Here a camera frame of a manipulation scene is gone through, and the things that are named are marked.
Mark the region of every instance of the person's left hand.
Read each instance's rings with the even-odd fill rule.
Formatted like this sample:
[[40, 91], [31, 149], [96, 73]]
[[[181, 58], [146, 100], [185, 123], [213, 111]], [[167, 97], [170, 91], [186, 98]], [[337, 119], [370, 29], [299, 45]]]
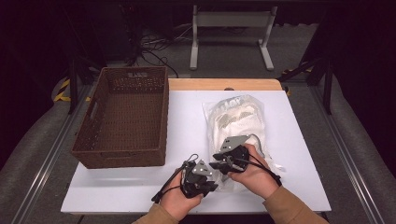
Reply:
[[[175, 178], [171, 181], [171, 183], [164, 189], [166, 190], [180, 186], [181, 181], [181, 172], [179, 172]], [[204, 198], [203, 194], [199, 194], [194, 198], [186, 198], [183, 192], [181, 192], [180, 187], [175, 189], [170, 189], [166, 192], [161, 201], [160, 205], [175, 219], [180, 221], [183, 219], [192, 208], [201, 203], [201, 200]]]

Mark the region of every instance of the plastic bag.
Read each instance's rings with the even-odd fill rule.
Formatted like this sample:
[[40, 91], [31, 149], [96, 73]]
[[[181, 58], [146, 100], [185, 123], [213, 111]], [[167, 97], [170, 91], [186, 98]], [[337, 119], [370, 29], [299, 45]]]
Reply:
[[[265, 158], [271, 170], [276, 170], [265, 146], [265, 123], [262, 115], [262, 103], [250, 95], [241, 95], [222, 100], [218, 103], [204, 103], [203, 109], [207, 122], [210, 161], [213, 154], [219, 153], [224, 139], [230, 136], [250, 135], [246, 143], [254, 145], [258, 153]], [[246, 189], [220, 171], [213, 172], [213, 180], [218, 191], [236, 192]]]

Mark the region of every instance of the white tabletop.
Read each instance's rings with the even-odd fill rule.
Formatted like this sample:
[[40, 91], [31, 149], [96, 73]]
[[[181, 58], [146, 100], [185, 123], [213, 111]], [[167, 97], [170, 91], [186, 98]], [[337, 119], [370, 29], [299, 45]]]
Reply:
[[[166, 162], [163, 167], [88, 170], [81, 163], [61, 211], [73, 214], [147, 213], [151, 198], [193, 153], [209, 162], [202, 103], [249, 94], [263, 103], [266, 145], [285, 167], [283, 186], [314, 211], [330, 211], [298, 123], [283, 91], [170, 91]], [[262, 199], [249, 191], [210, 192], [191, 214], [254, 214], [265, 211]]]

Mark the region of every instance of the hand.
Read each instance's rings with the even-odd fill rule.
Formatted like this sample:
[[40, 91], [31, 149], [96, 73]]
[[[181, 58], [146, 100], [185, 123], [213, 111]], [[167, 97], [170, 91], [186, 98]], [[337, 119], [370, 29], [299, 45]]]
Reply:
[[[254, 156], [269, 169], [267, 162], [259, 155], [259, 153], [257, 153], [256, 148], [253, 145], [245, 144], [244, 147], [247, 148], [250, 155]], [[249, 160], [258, 163], [252, 157], [250, 157]], [[247, 189], [264, 199], [267, 199], [279, 188], [275, 180], [267, 172], [254, 165], [248, 165], [244, 173], [229, 172], [228, 176], [232, 180], [245, 185]]]
[[[181, 172], [179, 172], [171, 183], [164, 189], [166, 190], [179, 187], [181, 182]], [[186, 198], [180, 188], [171, 189], [163, 195], [160, 201], [160, 205], [175, 219], [180, 221], [183, 219], [189, 211], [201, 203], [204, 198], [203, 194], [199, 194], [194, 198]]]

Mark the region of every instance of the white metal frame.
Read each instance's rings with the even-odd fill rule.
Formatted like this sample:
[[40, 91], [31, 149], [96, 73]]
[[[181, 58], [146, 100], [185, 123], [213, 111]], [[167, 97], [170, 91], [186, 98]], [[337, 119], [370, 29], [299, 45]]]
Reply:
[[194, 6], [192, 12], [192, 48], [190, 69], [198, 68], [198, 27], [262, 27], [265, 30], [264, 38], [259, 39], [260, 50], [264, 58], [265, 66], [269, 71], [274, 70], [270, 54], [267, 49], [268, 39], [274, 24], [277, 7], [272, 7], [271, 11], [263, 12], [198, 12], [197, 6]]

